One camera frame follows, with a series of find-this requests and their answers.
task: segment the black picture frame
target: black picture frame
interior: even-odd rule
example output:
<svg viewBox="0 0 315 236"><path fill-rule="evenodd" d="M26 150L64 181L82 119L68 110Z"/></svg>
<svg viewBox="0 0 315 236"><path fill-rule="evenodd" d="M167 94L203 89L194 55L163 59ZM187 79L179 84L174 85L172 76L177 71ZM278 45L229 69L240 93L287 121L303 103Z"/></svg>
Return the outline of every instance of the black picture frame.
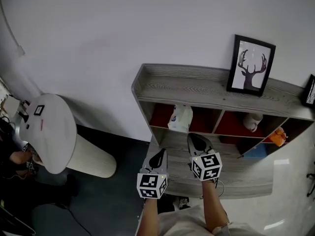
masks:
<svg viewBox="0 0 315 236"><path fill-rule="evenodd" d="M309 97L312 97L311 99L313 103L308 103ZM306 87L300 97L301 103L303 106L315 109L315 76L311 74L309 81L306 84Z"/></svg>
<svg viewBox="0 0 315 236"><path fill-rule="evenodd" d="M238 61L238 58L239 58L239 48L240 48L240 42L241 41L252 43L252 44L256 44L256 45L260 45L260 46L267 47L267 48L270 49L268 65L266 66L266 70L265 70L266 73L265 73L264 79L262 81L261 88L259 90L251 90L251 89L247 89L247 88L240 89L240 88L233 88L232 87L232 84L233 84L233 81L234 81L234 76L235 76L235 71L236 71L236 68L237 68L237 65L238 65L237 61ZM230 91L230 92L239 92L239 93L246 93L246 94L252 94L252 95L261 96L263 94L264 90L265 90L265 87L266 87L266 84L267 84L267 81L268 81L268 78L269 78L269 73L270 73L270 70L271 70L272 62L274 60L275 51L276 51L276 46L273 45L273 44L269 44L269 43L266 43L266 42L263 42L263 41L260 41L260 40L249 38L249 37L235 35L232 65L231 65L231 70L230 70L230 74L229 74L226 90Z"/></svg>
<svg viewBox="0 0 315 236"><path fill-rule="evenodd" d="M35 112L34 112L34 115L35 115L35 116L40 116L41 113L42 113L43 110L44 110L44 107L45 107L45 105L38 105L37 108L36 108L36 110L35 110Z"/></svg>

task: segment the hand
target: hand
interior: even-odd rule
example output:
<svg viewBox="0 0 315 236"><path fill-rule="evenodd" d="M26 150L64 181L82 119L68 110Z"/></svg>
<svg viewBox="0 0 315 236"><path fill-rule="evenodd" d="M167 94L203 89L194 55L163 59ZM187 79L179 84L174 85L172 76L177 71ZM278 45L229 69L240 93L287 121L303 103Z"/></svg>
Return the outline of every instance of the hand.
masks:
<svg viewBox="0 0 315 236"><path fill-rule="evenodd" d="M43 163L40 156L38 154L33 154L33 160L35 163Z"/></svg>
<svg viewBox="0 0 315 236"><path fill-rule="evenodd" d="M9 160L15 164L24 164L32 157L29 151L15 151L10 155Z"/></svg>

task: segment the black and white cube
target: black and white cube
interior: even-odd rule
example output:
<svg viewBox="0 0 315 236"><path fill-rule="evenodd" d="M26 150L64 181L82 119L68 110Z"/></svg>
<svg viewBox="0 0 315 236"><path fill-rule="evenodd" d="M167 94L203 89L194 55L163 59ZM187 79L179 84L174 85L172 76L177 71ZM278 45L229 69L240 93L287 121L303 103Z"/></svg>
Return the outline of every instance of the black and white cube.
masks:
<svg viewBox="0 0 315 236"><path fill-rule="evenodd" d="M141 198L159 199L167 188L167 175L138 173L137 190Z"/></svg>
<svg viewBox="0 0 315 236"><path fill-rule="evenodd" d="M222 161L219 153L196 156L191 160L191 170L200 181L219 177L222 169Z"/></svg>

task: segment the deer head illustration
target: deer head illustration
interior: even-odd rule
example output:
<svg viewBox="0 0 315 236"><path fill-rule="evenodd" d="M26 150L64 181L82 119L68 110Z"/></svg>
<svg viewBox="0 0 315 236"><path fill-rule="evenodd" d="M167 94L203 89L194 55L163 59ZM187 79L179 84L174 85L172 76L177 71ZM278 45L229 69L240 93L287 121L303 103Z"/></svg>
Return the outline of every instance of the deer head illustration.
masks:
<svg viewBox="0 0 315 236"><path fill-rule="evenodd" d="M264 71L266 71L267 69L267 59L265 57L264 54L262 54L261 59L262 59L262 63L261 63L261 69L259 71L256 71L256 65L254 65L254 72L250 73L248 71L248 65L247 68L245 68L243 66L243 62L246 60L245 58L245 54L248 50L242 51L239 55L239 61L237 63L237 65L242 68L242 74L245 76L245 81L244 81L244 89L249 89L249 90L259 90L259 88L256 88L252 85L252 79L254 77L255 74L257 73L263 73Z"/></svg>

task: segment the white paper bag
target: white paper bag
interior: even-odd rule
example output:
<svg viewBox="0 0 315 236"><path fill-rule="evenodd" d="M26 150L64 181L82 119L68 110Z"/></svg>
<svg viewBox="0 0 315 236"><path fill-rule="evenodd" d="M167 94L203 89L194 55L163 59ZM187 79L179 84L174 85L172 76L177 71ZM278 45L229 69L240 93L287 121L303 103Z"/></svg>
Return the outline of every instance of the white paper bag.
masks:
<svg viewBox="0 0 315 236"><path fill-rule="evenodd" d="M192 120L192 109L185 105L175 105L174 112L168 122L170 130L188 133Z"/></svg>

